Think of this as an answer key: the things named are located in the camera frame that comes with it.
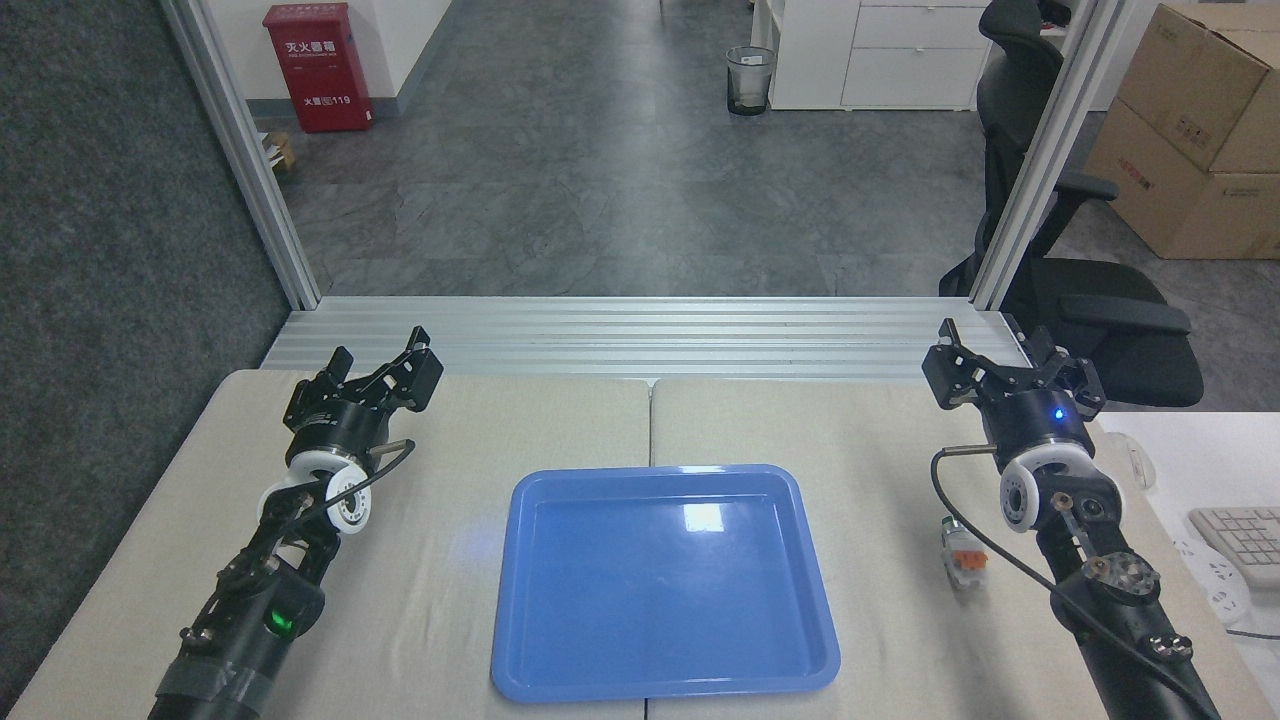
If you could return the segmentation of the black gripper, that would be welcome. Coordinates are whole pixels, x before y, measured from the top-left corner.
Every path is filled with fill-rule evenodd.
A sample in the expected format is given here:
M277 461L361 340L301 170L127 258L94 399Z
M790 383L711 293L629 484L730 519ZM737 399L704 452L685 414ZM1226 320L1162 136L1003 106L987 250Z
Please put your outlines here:
M421 413L444 373L430 348L430 336L416 325L404 351L372 374L349 382L349 401L330 398L340 392L353 365L347 347L337 347L329 363L311 379L297 383L285 406L285 427L294 433L285 465L306 451L339 454L364 470L375 470L372 448L389 436L390 415L407 407Z
M1097 416L1106 405L1096 365L1088 357L1070 355L1047 325L1023 327L1014 315L1005 320L1030 364L1034 387L1046 388L1004 397L1011 388L1011 369L966 348L955 320L945 318L938 340L922 363L934 401L943 410L984 405L983 427L996 447L995 465L1001 471L1015 457L1041 446L1065 445L1093 457L1096 448L1084 416Z

